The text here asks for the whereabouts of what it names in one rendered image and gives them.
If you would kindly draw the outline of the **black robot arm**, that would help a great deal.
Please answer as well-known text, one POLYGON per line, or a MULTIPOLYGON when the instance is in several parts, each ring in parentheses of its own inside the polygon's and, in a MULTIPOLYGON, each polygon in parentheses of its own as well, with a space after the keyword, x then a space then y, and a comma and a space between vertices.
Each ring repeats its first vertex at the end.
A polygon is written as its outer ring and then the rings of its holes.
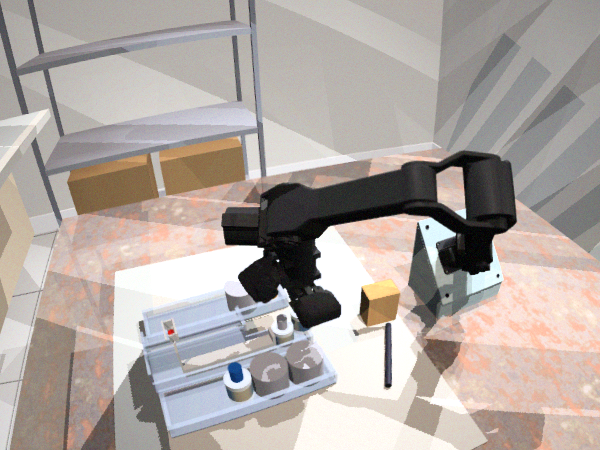
POLYGON ((304 254, 331 226, 399 214, 429 216, 456 234, 436 242, 445 274, 490 271, 494 235, 517 223, 511 162, 463 150, 440 162, 408 161, 399 170, 321 188, 284 182, 260 194, 260 207, 227 207, 221 227, 225 245, 264 249, 238 280, 255 303, 268 304, 279 284, 291 286, 271 252, 304 254), (436 175, 451 167, 463 169, 466 219, 438 203, 436 175))

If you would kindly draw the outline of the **orange-brown block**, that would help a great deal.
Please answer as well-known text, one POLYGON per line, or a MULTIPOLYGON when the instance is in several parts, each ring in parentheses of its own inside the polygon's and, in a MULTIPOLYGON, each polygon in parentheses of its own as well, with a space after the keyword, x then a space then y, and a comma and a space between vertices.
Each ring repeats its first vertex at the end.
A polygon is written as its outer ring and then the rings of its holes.
POLYGON ((396 320, 400 291, 391 280, 361 286, 359 315, 367 327, 396 320))

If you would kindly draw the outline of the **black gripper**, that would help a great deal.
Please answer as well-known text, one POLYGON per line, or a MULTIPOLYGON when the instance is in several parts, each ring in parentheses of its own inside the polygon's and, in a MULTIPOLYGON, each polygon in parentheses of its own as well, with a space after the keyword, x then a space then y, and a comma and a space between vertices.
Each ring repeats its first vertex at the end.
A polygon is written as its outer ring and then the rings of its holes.
POLYGON ((271 254, 273 259, 279 260, 290 281, 291 286, 285 288, 291 301, 288 304, 303 327, 311 328, 340 318, 341 304, 334 293, 314 283, 322 279, 316 262, 321 258, 321 252, 316 244, 312 250, 300 255, 282 251, 271 254))

